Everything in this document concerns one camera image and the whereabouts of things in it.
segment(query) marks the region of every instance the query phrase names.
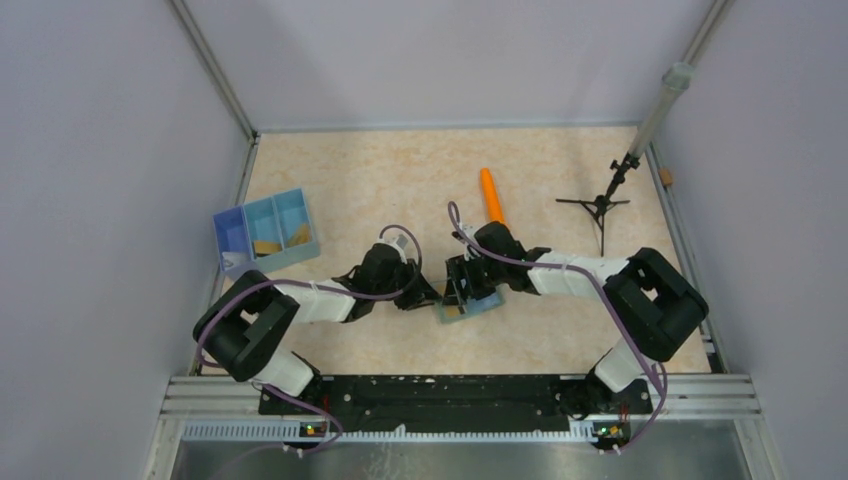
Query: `table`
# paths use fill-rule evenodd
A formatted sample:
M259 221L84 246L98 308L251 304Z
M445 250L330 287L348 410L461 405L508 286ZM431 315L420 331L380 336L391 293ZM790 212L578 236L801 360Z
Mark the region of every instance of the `table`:
M322 280L358 264L389 223L410 228L424 249L428 280L445 278L444 260L462 252L447 202L463 221L486 223L479 170L492 171L510 230L525 248L598 256L599 232L577 205L611 178L635 127L355 131L262 135L246 202L301 187L321 256L270 273ZM642 246L677 264L647 166L628 173L607 216L608 257ZM504 306L453 324L430 308L400 312L391 303L350 324L294 325L284 345L325 374L529 374L587 371L619 333L600 302L518 294ZM670 372L709 372L696 331L667 363Z

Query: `white wall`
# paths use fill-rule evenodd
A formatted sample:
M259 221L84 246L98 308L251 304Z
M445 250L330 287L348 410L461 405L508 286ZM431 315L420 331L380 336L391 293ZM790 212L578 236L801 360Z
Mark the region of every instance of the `white wall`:
M711 0L188 0L267 129L638 121Z
M158 0L0 2L0 112L0 478L137 478L246 143Z
M666 122L730 366L790 478L844 478L848 3L737 2Z

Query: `orange stick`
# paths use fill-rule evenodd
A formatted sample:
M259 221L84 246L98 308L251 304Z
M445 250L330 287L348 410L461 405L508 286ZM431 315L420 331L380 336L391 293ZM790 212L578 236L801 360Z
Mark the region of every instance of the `orange stick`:
M486 210L489 212L490 222L501 222L506 225L501 210L501 202L498 200L498 191L495 189L495 181L488 168L480 170L480 184L483 187L483 199L486 201Z

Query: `gray floor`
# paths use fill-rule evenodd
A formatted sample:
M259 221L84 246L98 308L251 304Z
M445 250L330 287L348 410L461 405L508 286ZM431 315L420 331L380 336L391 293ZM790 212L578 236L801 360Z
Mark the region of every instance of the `gray floor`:
M184 442L172 480L207 479L245 442ZM747 479L732 422L658 423L626 454L585 444L337 444L313 457L265 450L217 479Z

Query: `dark blue compartment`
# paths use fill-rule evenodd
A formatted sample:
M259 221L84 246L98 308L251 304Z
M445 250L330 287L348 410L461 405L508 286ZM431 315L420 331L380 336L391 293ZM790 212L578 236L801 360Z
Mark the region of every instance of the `dark blue compartment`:
M218 257L221 265L224 264L223 252L250 254L247 228L241 207L224 210L215 214L212 218L215 224L215 238L218 240Z
M274 210L274 201L263 198L244 205L244 218L247 222L247 234L250 240L251 258L256 258L253 252L253 242L262 240L283 245L280 226L277 224L277 215Z
M312 231L312 222L306 210L306 199L300 189L291 190L274 195L274 206L277 208L277 216L280 219L280 228L286 243L292 235L297 232L304 223L309 225L313 241L315 232Z

